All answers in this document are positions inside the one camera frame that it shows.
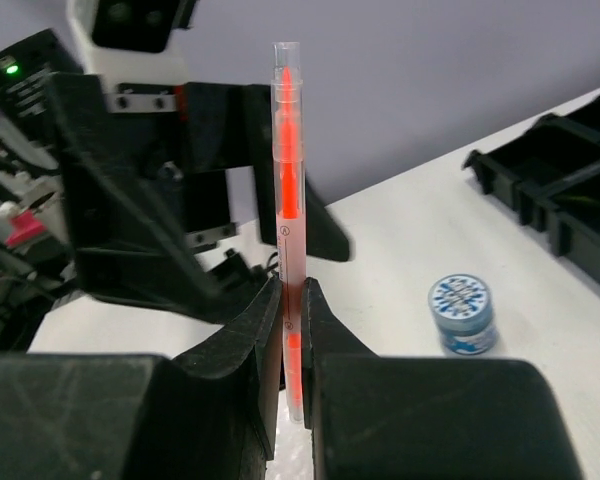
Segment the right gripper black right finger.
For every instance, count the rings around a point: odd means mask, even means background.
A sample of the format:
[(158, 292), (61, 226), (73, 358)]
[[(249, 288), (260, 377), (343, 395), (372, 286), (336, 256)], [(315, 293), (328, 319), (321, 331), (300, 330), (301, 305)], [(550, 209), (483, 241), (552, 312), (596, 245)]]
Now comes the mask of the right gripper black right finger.
[(580, 479), (553, 390), (514, 359), (385, 357), (302, 292), (304, 423), (318, 479)]

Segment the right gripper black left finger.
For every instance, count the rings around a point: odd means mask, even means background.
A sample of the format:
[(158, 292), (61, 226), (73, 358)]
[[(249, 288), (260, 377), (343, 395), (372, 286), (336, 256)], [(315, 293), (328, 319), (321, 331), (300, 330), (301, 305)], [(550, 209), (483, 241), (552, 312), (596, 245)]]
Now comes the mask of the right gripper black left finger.
[(275, 454), (281, 293), (199, 345), (0, 354), (0, 479), (261, 479)]

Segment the thin orange highlighter pen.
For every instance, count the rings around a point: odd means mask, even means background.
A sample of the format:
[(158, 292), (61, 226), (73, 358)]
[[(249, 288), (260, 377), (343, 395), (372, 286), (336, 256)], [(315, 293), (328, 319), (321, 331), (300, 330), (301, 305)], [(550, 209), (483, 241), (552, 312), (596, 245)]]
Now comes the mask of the thin orange highlighter pen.
[(289, 418), (304, 421), (301, 358), (302, 291), (306, 279), (306, 201), (300, 46), (273, 44), (272, 153), (282, 339)]

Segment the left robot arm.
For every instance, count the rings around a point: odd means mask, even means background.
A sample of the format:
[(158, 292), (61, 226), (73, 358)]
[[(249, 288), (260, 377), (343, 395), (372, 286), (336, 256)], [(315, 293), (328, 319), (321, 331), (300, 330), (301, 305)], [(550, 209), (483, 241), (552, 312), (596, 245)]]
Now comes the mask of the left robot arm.
[(236, 232), (227, 171), (251, 167), (261, 240), (275, 241), (266, 85), (125, 82), (106, 93), (53, 31), (0, 52), (0, 144), (59, 180), (61, 222), (82, 290), (100, 301), (225, 324), (268, 275), (230, 253), (197, 255)]

